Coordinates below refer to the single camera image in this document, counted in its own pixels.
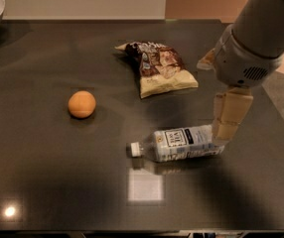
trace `white wall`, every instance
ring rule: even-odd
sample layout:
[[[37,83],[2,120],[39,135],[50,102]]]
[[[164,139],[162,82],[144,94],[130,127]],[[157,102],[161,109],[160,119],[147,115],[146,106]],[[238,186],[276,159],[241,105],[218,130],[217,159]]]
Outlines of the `white wall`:
[[[6,0],[4,19],[164,19],[166,0]]]

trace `gray robot arm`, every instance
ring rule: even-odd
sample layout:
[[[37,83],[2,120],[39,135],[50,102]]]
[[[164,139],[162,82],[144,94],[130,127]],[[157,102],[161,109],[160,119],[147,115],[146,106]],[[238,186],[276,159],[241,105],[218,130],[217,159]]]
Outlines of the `gray robot arm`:
[[[217,78],[227,85],[261,84],[281,65],[284,0],[249,0],[214,48]]]
[[[278,68],[284,55],[284,0],[249,0],[213,50],[218,80],[229,86],[214,100],[213,142],[232,139],[252,103],[250,87]]]

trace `black table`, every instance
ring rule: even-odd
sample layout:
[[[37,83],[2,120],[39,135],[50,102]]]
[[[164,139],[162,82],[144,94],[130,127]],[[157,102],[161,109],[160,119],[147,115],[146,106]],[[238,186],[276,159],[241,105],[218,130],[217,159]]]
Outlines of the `black table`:
[[[0,27],[0,230],[284,230],[284,120],[263,87],[220,156],[132,160],[127,143],[213,120],[226,86],[196,63],[220,21],[4,21]],[[136,64],[114,49],[175,48],[197,90],[139,97]],[[92,116],[71,118],[86,89]],[[7,217],[9,207],[16,214]]]

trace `brown snack bag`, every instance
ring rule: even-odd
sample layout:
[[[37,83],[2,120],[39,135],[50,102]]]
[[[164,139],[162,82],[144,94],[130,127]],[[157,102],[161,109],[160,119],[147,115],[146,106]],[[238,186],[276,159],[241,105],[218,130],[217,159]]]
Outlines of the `brown snack bag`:
[[[170,47],[152,42],[133,42],[116,49],[140,62],[141,98],[199,86],[178,53]]]

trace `bottle cap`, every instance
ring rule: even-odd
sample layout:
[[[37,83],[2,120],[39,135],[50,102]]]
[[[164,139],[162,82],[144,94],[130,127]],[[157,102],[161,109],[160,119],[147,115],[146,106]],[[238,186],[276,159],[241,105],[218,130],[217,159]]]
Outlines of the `bottle cap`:
[[[132,155],[132,157],[140,157],[141,156],[141,150],[140,150],[139,142],[131,143],[131,155]]]

